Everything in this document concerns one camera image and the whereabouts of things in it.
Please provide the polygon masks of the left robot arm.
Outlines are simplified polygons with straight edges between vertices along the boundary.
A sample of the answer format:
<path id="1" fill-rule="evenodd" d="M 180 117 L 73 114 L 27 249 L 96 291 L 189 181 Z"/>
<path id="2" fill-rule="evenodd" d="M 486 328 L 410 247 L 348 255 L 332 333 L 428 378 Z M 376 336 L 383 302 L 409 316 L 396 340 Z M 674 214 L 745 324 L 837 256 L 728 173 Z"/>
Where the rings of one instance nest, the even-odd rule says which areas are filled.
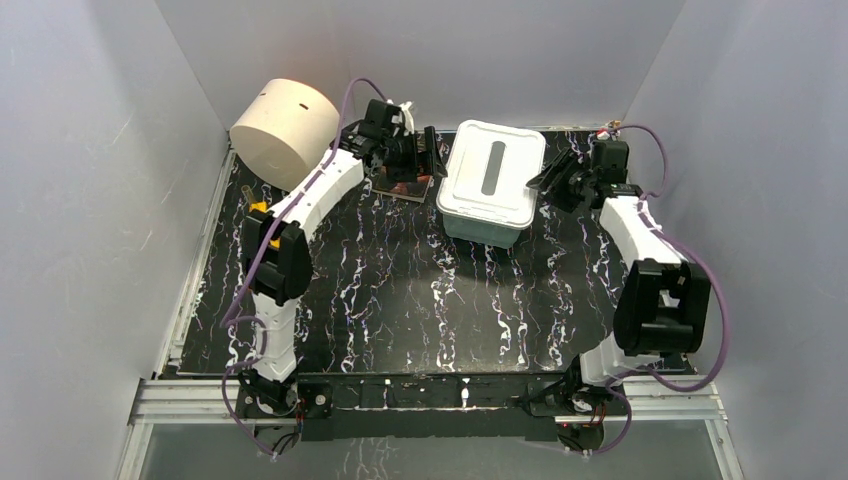
<path id="1" fill-rule="evenodd" d="M 286 380 L 297 367 L 294 326 L 300 298 L 313 278 L 309 244 L 334 206 L 370 174 L 394 184 L 444 177 L 445 162 L 432 126 L 417 133 L 414 104 L 373 99 L 364 117 L 338 139 L 305 178 L 265 212 L 248 215 L 245 262 L 260 343 L 251 368 L 268 380 L 260 403 L 275 416 L 294 411 L 297 387 Z"/>

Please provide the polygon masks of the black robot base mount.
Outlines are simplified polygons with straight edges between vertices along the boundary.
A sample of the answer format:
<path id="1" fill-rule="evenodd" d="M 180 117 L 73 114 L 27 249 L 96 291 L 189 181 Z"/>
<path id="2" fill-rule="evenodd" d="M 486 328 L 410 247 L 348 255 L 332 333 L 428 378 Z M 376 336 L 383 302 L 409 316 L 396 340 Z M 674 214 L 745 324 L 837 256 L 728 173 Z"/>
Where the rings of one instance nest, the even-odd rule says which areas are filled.
<path id="1" fill-rule="evenodd" d="M 242 420 L 288 421 L 306 441 L 366 437 L 521 437 L 598 442 L 625 419 L 624 390 L 585 386 L 576 373 L 295 373 L 237 377 Z"/>

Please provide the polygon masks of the teal plastic bin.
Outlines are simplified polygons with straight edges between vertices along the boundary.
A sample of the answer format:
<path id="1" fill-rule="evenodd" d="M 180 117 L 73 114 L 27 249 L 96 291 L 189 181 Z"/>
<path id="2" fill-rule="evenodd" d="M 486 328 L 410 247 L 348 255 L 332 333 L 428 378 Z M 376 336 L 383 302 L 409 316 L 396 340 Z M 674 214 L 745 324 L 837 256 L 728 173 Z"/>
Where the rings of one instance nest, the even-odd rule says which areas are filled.
<path id="1" fill-rule="evenodd" d="M 443 226 L 451 238 L 501 249 L 511 248 L 524 231 L 524 228 L 511 228 L 452 215 L 443 216 Z"/>

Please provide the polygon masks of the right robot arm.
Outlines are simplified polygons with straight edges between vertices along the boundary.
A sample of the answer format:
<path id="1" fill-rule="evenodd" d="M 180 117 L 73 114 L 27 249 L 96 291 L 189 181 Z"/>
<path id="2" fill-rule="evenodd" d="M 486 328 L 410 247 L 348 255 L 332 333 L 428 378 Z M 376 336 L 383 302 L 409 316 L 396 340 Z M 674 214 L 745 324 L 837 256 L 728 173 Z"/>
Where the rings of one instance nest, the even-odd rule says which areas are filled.
<path id="1" fill-rule="evenodd" d="M 712 284 L 704 268 L 668 241 L 649 211 L 643 190 L 627 181 L 629 146 L 598 140 L 589 152 L 567 151 L 528 181 L 553 206 L 588 206 L 627 265 L 612 332 L 568 369 L 565 405 L 590 413 L 601 386 L 673 354 L 697 352 L 703 342 Z"/>

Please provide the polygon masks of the white plastic bin lid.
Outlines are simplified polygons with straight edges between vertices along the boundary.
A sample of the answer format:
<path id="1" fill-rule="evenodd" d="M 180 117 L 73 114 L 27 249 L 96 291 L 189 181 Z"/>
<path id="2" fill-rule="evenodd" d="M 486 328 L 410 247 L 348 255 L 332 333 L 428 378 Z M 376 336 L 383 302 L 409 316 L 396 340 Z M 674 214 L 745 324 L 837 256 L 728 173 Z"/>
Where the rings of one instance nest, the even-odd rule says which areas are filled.
<path id="1" fill-rule="evenodd" d="M 529 129 L 466 120 L 457 128 L 436 204 L 442 214 L 512 230 L 532 223 L 546 140 Z"/>

